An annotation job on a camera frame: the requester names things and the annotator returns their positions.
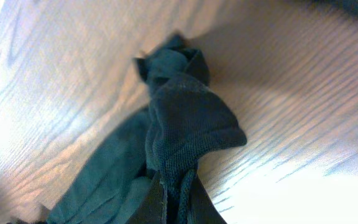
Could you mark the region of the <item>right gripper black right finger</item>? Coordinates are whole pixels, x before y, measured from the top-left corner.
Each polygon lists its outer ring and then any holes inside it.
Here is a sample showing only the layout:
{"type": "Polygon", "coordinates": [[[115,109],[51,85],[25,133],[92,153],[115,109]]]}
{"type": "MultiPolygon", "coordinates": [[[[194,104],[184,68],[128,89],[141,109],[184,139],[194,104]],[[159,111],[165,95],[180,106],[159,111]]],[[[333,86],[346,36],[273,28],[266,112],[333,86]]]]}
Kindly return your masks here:
{"type": "Polygon", "coordinates": [[[198,176],[191,186],[187,224],[227,224],[214,207],[198,176]]]}

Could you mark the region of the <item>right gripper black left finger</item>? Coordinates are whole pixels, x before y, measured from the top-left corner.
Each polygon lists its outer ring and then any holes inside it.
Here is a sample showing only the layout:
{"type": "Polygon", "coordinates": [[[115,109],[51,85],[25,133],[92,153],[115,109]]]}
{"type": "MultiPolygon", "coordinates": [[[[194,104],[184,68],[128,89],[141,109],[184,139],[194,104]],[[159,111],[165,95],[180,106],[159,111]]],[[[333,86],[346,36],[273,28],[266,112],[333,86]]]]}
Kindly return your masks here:
{"type": "Polygon", "coordinates": [[[143,202],[126,224],[166,224],[167,198],[165,182],[160,172],[156,172],[143,202]]]}

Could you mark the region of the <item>black t-shirt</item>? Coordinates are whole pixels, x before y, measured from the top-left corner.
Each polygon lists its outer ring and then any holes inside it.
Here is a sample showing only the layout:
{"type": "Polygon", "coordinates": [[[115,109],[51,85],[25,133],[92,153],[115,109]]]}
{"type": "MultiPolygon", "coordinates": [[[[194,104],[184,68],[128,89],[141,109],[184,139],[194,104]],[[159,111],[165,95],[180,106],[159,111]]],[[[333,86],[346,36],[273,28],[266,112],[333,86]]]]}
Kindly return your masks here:
{"type": "Polygon", "coordinates": [[[220,84],[239,97],[239,119],[196,73],[181,68],[176,34],[135,60],[149,86],[147,165],[166,183],[167,220],[187,223],[189,175],[207,152],[243,146],[208,163],[218,205],[237,223],[358,223],[358,1],[302,1],[280,26],[281,2],[247,6],[244,22],[194,39],[220,84]]]}

